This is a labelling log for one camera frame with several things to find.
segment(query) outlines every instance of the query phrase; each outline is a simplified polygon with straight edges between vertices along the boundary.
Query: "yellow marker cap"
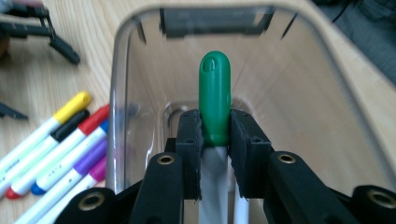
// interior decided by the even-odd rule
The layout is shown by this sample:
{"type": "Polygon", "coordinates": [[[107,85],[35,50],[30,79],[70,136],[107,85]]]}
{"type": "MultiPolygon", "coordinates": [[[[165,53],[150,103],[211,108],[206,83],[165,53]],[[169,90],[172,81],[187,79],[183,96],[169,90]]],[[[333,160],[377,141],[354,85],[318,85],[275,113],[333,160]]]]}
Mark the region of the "yellow marker cap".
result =
{"type": "Polygon", "coordinates": [[[74,114],[85,108],[91,101],[91,96],[85,91],[79,92],[73,99],[59,109],[53,117],[61,124],[67,122],[74,114]]]}

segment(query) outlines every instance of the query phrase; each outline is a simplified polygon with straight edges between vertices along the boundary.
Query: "green marker cap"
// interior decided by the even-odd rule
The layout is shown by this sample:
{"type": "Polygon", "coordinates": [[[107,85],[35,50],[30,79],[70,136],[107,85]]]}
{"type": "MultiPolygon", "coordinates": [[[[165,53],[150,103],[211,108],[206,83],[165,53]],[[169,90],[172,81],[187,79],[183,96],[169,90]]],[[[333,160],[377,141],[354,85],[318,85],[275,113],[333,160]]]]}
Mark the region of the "green marker cap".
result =
{"type": "Polygon", "coordinates": [[[199,69],[199,110],[207,147],[228,146],[231,100],[230,62],[222,52],[211,51],[199,69]]]}

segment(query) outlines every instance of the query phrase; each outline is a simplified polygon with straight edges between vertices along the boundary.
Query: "black marker cap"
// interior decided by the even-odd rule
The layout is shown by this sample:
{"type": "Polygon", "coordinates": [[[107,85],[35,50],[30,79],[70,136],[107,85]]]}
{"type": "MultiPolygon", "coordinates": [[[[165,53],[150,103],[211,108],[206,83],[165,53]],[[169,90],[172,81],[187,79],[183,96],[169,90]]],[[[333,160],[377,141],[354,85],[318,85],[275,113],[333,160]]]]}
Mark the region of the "black marker cap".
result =
{"type": "Polygon", "coordinates": [[[65,124],[53,131],[50,136],[56,141],[62,142],[67,137],[67,135],[73,132],[77,126],[89,116],[90,112],[88,110],[78,111],[65,124]]]}

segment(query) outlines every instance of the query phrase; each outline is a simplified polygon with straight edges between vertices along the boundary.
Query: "red marker end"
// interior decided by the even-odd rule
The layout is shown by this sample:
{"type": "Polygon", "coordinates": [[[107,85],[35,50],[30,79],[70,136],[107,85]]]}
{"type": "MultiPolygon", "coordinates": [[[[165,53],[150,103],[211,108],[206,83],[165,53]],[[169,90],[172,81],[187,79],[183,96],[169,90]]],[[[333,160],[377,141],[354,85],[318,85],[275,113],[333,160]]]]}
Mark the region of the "red marker end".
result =
{"type": "Polygon", "coordinates": [[[12,188],[9,188],[6,192],[6,197],[8,199],[14,200],[14,199],[19,199],[21,197],[21,195],[14,192],[14,190],[12,190],[12,188]]]}

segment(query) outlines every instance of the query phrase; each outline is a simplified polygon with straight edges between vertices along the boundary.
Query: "yellow marker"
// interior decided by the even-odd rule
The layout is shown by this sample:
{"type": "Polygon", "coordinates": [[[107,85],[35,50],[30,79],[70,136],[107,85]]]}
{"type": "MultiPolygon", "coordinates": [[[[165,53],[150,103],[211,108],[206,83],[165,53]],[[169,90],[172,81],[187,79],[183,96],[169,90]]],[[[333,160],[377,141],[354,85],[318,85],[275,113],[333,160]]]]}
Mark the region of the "yellow marker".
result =
{"type": "Polygon", "coordinates": [[[64,107],[53,114],[52,118],[43,123],[29,137],[23,140],[17,147],[0,160],[0,174],[7,173],[18,164],[24,157],[34,152],[35,147],[43,141],[52,131],[67,122],[79,110],[85,108],[91,101],[91,96],[85,92],[79,92],[64,107]]]}

